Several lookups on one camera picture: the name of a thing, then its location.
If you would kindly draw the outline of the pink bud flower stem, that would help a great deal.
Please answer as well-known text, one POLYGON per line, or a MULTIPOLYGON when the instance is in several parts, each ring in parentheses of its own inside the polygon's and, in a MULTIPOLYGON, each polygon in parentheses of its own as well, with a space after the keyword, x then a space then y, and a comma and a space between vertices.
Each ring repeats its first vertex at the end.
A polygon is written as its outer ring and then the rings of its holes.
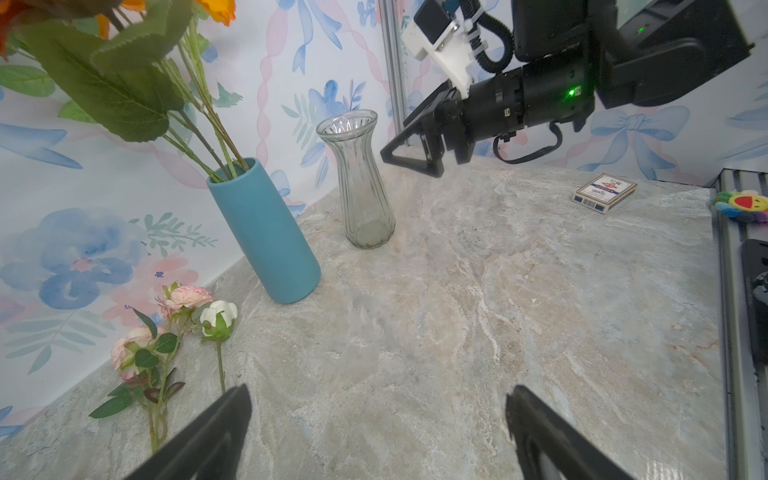
POLYGON ((140 407, 147 418, 150 449, 157 452, 168 437, 168 403, 184 387, 174 378, 175 358, 199 314, 212 302, 206 288, 174 282, 164 286, 156 299, 158 320, 133 308, 139 326, 119 338, 110 351, 111 367, 121 383, 89 417, 100 420, 140 407))

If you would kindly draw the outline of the white rose bud stem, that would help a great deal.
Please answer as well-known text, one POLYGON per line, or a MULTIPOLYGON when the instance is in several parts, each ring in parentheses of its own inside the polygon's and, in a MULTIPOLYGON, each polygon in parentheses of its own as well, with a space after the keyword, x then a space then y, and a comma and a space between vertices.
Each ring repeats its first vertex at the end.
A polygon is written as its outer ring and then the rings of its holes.
POLYGON ((210 303, 202 310, 199 318, 203 339, 215 345, 221 394, 226 392, 226 374, 222 347, 224 342, 232 335, 237 318, 238 307, 234 303, 225 300, 216 300, 210 303))

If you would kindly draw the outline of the orange poppy flower stem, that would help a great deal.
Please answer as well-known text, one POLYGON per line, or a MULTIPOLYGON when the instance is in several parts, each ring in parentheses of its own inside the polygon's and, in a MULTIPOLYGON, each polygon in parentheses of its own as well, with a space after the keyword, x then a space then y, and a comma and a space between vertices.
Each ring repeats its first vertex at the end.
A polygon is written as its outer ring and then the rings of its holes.
POLYGON ((218 113, 242 96, 210 72, 215 46, 201 28, 205 23, 228 27, 235 19, 233 1, 118 1, 96 15, 98 36, 106 41, 93 57, 96 66, 159 70, 182 101, 166 112, 168 127, 161 138, 214 183, 233 180, 248 167, 218 113))

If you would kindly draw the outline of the teal ceramic vase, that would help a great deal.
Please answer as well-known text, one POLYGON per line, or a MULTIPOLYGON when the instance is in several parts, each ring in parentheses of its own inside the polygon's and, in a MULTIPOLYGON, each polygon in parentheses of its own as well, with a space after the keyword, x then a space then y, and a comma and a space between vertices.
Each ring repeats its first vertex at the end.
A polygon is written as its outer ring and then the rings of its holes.
POLYGON ((208 189, 270 298, 295 303, 318 285, 320 265, 263 166, 254 158, 246 164, 232 180, 208 181, 208 189))

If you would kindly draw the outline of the small card box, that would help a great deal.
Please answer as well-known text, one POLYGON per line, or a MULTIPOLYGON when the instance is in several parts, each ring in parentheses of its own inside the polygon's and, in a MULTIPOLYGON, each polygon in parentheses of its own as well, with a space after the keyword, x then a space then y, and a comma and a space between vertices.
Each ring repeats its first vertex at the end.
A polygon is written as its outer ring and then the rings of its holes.
POLYGON ((600 214, 607 214, 631 195, 638 187, 635 182, 602 173, 578 189, 572 201, 600 214))

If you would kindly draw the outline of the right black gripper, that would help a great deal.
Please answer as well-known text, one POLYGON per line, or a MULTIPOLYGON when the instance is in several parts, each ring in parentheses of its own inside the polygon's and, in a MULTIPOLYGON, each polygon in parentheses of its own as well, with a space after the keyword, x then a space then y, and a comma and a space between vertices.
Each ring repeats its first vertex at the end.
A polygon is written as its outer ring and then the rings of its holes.
POLYGON ((471 85, 466 99, 444 82, 407 117, 380 155, 386 164, 440 178, 445 152, 467 163, 475 145, 491 139, 499 160, 527 163, 561 147, 562 124, 578 132, 593 111, 594 82, 586 59, 539 59, 471 85), (538 125, 555 135, 554 144, 514 159, 501 155, 500 143, 538 125))

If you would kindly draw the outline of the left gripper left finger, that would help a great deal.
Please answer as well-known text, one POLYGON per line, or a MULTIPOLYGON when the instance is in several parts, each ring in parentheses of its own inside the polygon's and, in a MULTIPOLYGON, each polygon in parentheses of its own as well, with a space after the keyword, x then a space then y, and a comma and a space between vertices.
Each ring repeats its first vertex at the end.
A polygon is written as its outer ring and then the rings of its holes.
POLYGON ((247 386, 229 389, 127 479, 234 479, 251 415, 247 386))

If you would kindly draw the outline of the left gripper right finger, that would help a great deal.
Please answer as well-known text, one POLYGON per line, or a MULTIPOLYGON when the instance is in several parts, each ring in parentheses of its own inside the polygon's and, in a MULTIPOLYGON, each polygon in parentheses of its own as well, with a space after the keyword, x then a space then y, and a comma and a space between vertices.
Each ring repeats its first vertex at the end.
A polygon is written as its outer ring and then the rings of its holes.
POLYGON ((523 385, 506 396, 505 419, 525 479, 630 477, 523 385))

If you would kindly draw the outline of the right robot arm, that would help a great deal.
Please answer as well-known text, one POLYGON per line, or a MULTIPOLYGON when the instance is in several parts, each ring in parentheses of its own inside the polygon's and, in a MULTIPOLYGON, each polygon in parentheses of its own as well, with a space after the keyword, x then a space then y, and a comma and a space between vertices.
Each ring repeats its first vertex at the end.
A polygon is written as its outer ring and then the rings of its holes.
POLYGON ((725 1, 654 1, 626 23, 612 1, 516 1, 504 24, 478 1, 426 1, 403 32, 417 59, 446 74, 381 152, 432 177, 452 152, 546 125, 584 127, 597 104, 660 107, 751 50, 725 1))

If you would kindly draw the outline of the small colourful toy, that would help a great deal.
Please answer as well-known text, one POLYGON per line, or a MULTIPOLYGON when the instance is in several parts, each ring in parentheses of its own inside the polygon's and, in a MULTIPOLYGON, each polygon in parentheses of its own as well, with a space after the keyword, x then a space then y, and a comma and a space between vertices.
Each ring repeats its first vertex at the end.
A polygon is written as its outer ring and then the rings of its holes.
POLYGON ((767 222, 768 199, 754 190, 719 192, 713 206, 720 214, 743 224, 767 222))

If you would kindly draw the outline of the clear glass vase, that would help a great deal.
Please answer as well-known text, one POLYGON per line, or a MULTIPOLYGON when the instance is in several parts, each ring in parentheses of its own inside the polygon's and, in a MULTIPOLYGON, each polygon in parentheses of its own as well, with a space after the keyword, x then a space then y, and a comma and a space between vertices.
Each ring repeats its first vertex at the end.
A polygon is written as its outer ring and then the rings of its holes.
POLYGON ((387 243, 396 227, 372 149, 377 120, 372 110, 351 110, 316 127, 338 163, 346 238, 361 249, 387 243))

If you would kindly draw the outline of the aluminium rail frame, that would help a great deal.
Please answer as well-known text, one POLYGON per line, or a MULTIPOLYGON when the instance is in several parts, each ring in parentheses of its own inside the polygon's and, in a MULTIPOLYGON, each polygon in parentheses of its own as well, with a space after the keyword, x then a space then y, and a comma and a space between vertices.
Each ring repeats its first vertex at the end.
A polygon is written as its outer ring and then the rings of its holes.
POLYGON ((712 208, 718 254, 720 339, 729 479, 767 477, 767 365, 755 360, 750 324, 750 279, 744 246, 765 242, 767 226, 743 224, 712 208))

